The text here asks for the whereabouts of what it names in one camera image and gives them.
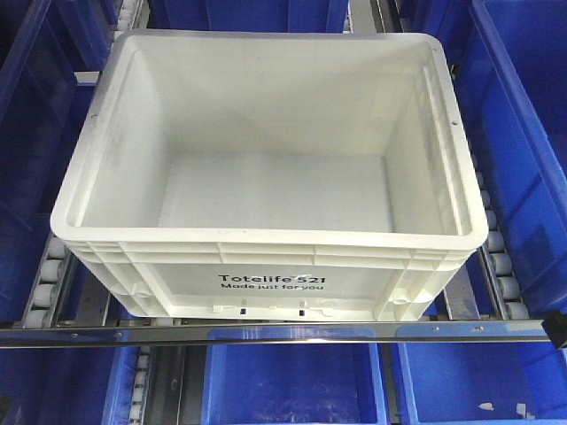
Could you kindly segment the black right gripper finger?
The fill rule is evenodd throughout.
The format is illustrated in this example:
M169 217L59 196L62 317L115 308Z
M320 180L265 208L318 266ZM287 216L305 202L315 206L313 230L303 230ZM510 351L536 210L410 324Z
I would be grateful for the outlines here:
M548 339L556 349L565 349L567 346L567 315L559 311L551 312L542 322Z

